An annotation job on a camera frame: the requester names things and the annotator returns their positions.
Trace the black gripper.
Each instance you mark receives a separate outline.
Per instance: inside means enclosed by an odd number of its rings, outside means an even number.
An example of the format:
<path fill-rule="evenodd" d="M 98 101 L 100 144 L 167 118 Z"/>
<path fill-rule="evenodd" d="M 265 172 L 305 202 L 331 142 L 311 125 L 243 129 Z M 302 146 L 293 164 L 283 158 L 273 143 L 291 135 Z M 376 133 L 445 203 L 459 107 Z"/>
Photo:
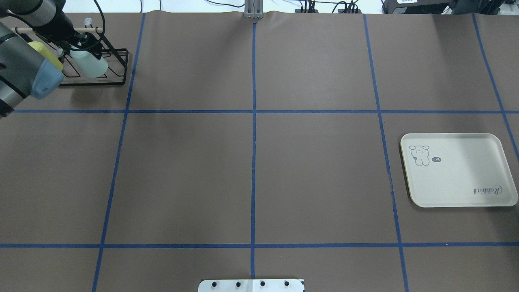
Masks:
<path fill-rule="evenodd" d="M 101 40 L 92 33 L 80 33 L 74 29 L 66 29 L 65 36 L 65 53 L 67 55 L 71 55 L 71 52 L 89 52 L 95 59 L 101 59 Z"/>

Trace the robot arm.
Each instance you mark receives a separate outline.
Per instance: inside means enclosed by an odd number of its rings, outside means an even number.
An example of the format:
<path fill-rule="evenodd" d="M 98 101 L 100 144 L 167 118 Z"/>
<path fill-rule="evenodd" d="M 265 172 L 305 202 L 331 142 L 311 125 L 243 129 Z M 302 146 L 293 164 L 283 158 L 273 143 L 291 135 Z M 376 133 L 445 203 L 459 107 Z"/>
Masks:
<path fill-rule="evenodd" d="M 100 59 L 101 41 L 77 31 L 63 11 L 64 0 L 2 0 L 1 17 L 21 20 L 38 35 L 65 52 L 86 52 Z M 1 117 L 5 118 L 29 96 L 43 99 L 62 82 L 63 74 L 50 59 L 20 35 L 1 24 Z"/>

